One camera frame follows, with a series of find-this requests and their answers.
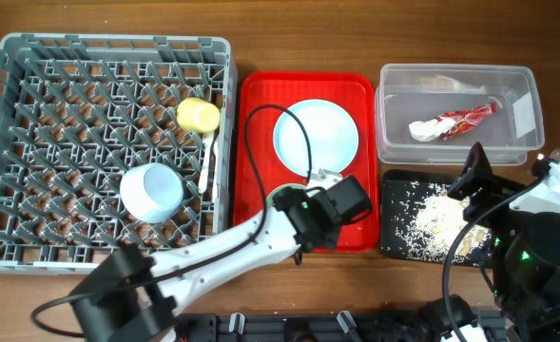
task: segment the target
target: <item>white crumbs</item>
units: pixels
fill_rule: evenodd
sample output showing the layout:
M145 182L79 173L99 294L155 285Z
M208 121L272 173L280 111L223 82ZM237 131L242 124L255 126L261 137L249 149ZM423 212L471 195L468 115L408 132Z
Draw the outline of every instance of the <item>white crumbs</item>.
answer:
M463 209L469 205L470 200L449 198L446 194L447 187L448 185L430 183L429 188L433 194L422 202L414 202L420 208L415 217L410 222L405 222L406 229L396 230L396 235L406 242L408 258L444 262L454 239L466 225ZM404 212L408 210L408 202L401 201L400 204ZM403 221L397 216L395 220ZM457 248L454 262L468 258L470 252L482 247L488 238L488 229L474 226Z

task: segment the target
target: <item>sticker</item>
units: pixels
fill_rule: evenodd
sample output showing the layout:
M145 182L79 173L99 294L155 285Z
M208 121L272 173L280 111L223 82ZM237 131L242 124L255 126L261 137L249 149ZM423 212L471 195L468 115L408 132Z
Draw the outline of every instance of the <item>sticker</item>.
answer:
M516 139L535 129L535 118L533 117L533 99L531 94L521 97L512 105L514 110L514 124L516 126Z

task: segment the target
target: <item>white cup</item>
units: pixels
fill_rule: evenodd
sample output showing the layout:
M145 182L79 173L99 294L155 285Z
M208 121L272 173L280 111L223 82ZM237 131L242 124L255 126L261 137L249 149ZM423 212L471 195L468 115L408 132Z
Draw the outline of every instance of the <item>white cup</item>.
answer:
M184 197L176 172L157 162L129 169L121 179L119 193L127 211L147 223L169 219Z

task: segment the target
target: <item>gray bin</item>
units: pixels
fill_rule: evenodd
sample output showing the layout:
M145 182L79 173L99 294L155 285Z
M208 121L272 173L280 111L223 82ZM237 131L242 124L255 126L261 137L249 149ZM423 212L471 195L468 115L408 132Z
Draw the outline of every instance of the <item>gray bin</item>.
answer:
M237 68L222 38L26 34L0 45L0 273L86 274L121 245L144 254L227 228ZM222 109L217 196L197 192L202 137L176 105ZM132 218L117 188L128 168L162 162L183 178L172 219Z

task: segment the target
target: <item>wooden table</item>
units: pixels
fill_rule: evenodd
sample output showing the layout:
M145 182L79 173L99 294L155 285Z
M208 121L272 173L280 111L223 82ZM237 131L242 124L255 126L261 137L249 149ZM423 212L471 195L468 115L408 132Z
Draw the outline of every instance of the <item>wooden table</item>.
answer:
M0 0L0 40L9 32L221 36L234 50L240 80L255 70L354 71L378 84L388 63L465 63L530 67L544 110L544 153L560 147L560 3L548 1L138 1ZM531 181L531 165L497 168ZM390 167L381 165L380 174ZM405 167L456 172L458 167ZM363 255L312 255L260 268L205 295L194 313L370 312L416 307L441 296L441 265ZM65 295L80 276L0 275L0 341L57 341L29 312ZM455 268L452 289L473 306L492 305L476 269ZM68 307L44 314L78 327Z

